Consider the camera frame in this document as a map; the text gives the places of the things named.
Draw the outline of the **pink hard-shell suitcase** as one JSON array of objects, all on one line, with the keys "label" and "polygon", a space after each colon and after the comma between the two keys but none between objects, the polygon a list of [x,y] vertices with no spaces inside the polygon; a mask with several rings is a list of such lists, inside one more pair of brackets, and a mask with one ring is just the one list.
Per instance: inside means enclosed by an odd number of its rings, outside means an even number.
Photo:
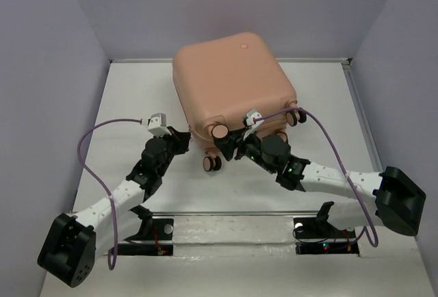
[{"label": "pink hard-shell suitcase", "polygon": [[252,32],[180,48],[172,60],[172,79],[190,133],[205,152],[207,172],[220,170],[225,156],[214,137],[244,129],[251,110],[264,118],[258,138],[274,134],[286,140],[287,126],[307,120],[291,81]]}]

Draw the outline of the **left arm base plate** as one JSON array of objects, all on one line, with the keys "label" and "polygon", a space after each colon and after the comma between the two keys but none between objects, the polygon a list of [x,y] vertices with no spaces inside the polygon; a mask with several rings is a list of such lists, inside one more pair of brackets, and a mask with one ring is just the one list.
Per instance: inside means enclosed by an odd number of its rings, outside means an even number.
[{"label": "left arm base plate", "polygon": [[139,220],[134,231],[119,239],[118,256],[170,257],[174,254],[174,218],[154,217],[146,208],[137,206],[127,213]]}]

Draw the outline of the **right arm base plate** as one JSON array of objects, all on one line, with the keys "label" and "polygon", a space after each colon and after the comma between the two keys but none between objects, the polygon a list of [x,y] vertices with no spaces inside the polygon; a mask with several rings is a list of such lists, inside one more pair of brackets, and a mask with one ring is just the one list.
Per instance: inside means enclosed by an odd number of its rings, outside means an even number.
[{"label": "right arm base plate", "polygon": [[359,255],[354,231],[339,230],[329,224],[329,210],[335,203],[325,202],[313,217],[294,218],[293,238],[297,255]]}]

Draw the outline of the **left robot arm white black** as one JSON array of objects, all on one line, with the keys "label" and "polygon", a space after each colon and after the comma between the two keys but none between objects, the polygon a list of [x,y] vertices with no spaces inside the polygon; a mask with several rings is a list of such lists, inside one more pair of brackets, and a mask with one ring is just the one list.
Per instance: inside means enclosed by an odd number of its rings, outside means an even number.
[{"label": "left robot arm white black", "polygon": [[117,188],[84,210],[53,220],[37,264],[71,288],[85,281],[101,255],[114,269],[121,241],[150,234],[152,213],[143,204],[162,184],[174,157],[188,152],[190,140],[190,133],[172,127],[154,135]]}]

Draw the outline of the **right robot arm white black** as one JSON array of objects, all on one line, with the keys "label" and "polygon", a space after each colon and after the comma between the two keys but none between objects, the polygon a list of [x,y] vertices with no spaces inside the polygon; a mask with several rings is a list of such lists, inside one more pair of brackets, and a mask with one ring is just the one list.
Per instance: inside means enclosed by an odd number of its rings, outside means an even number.
[{"label": "right robot arm white black", "polygon": [[316,231],[330,237],[338,230],[384,226],[416,236],[420,228],[425,192],[401,169],[382,172],[348,172],[292,155],[290,145],[277,134],[259,138],[255,133],[215,133],[214,145],[226,160],[247,157],[276,176],[286,190],[343,196],[349,203],[328,201],[315,219]]}]

